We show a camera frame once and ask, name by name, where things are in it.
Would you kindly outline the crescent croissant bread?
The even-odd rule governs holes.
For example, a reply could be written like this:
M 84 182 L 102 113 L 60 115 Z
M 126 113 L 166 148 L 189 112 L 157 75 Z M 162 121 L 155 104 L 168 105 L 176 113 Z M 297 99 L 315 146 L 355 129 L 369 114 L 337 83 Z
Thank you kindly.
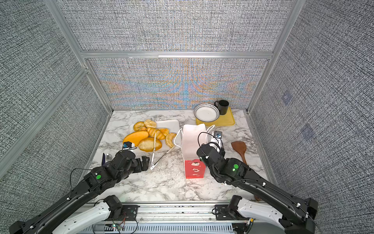
M 165 142 L 166 142 L 166 145 L 169 148 L 174 147 L 173 140 L 174 140 L 175 137 L 176 137 L 176 133 L 169 133 L 169 134 L 166 135 Z

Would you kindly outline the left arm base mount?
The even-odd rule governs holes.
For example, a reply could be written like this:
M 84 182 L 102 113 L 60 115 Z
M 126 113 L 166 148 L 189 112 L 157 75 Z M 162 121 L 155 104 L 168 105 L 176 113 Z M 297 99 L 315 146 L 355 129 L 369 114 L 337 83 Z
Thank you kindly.
M 109 207 L 108 209 L 104 209 L 104 211 L 109 211 L 109 216 L 103 221 L 135 221 L 138 209 L 138 205 L 123 205 L 121 208 Z

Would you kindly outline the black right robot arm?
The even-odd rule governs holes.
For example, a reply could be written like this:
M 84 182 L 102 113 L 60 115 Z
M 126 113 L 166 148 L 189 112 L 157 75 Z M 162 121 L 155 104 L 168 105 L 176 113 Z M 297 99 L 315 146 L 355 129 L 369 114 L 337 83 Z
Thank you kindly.
M 282 229 L 286 234 L 313 234 L 316 231 L 314 219 L 318 202 L 314 199 L 301 199 L 270 183 L 248 165 L 235 158 L 225 158 L 214 147 L 203 144 L 197 156 L 219 183 L 232 185 L 247 191 L 267 203 L 255 205 L 241 197 L 233 196 L 225 215 L 233 219 L 246 218 L 248 223 L 242 233 L 251 229 L 253 219 L 267 222 Z

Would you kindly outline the white and red paper bag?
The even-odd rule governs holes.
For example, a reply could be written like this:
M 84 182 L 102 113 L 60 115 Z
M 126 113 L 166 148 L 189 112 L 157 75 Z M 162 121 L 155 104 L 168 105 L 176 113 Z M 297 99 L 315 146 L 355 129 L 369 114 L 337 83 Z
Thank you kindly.
M 184 169 L 186 179 L 203 178 L 206 170 L 206 166 L 200 161 L 197 156 L 197 150 L 199 149 L 198 141 L 201 144 L 207 143 L 207 134 L 200 134 L 202 132 L 210 133 L 215 125 L 206 128 L 205 124 L 200 125 L 184 125 L 177 136 L 181 136 L 182 141 L 178 145 L 176 138 L 173 140 L 174 145 L 181 148 L 181 153 L 184 159 Z

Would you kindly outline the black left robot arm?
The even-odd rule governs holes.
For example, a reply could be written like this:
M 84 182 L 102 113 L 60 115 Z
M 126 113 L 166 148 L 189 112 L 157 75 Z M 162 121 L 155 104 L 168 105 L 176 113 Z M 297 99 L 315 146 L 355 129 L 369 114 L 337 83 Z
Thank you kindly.
M 136 158 L 129 150 L 116 153 L 113 160 L 91 169 L 69 193 L 30 220 L 16 221 L 9 227 L 11 234 L 51 234 L 76 210 L 132 173 L 148 170 L 150 158 Z

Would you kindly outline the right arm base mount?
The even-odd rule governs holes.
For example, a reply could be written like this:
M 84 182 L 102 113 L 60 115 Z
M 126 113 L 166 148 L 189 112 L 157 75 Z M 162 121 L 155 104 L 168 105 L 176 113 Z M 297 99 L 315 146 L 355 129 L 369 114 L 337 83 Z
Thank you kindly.
M 233 211 L 228 208 L 228 205 L 216 204 L 212 209 L 212 214 L 215 215 L 218 221 L 228 221 L 228 220 L 250 220 L 249 217 L 244 217 L 237 211 Z

